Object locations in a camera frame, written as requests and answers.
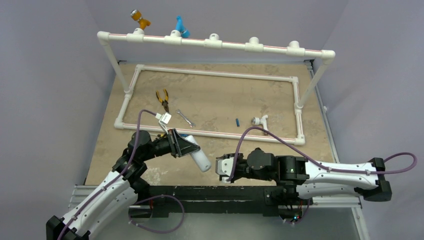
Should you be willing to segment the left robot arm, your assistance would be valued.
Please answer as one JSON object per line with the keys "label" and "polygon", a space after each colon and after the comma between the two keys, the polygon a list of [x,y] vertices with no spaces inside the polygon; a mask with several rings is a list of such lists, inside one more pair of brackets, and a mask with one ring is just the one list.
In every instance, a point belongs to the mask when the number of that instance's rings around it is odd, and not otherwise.
{"label": "left robot arm", "polygon": [[180,158],[200,150],[194,140],[182,137],[175,129],[156,139],[145,130],[136,131],[103,182],[64,216],[54,215],[47,221],[46,238],[94,239],[123,209],[151,200],[150,185],[141,178],[147,170],[146,161],[167,154]]}

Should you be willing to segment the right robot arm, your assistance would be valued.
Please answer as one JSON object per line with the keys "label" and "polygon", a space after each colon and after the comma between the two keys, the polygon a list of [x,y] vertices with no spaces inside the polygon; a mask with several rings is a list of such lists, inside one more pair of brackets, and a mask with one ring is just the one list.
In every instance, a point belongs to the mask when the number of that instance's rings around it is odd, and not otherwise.
{"label": "right robot arm", "polygon": [[216,159],[215,172],[221,182],[239,179],[275,182],[283,186],[280,196],[288,204],[316,196],[351,195],[369,202],[388,202],[390,182],[385,179],[385,163],[373,158],[359,164],[314,162],[302,156],[274,155],[256,148],[247,158],[228,153]]}

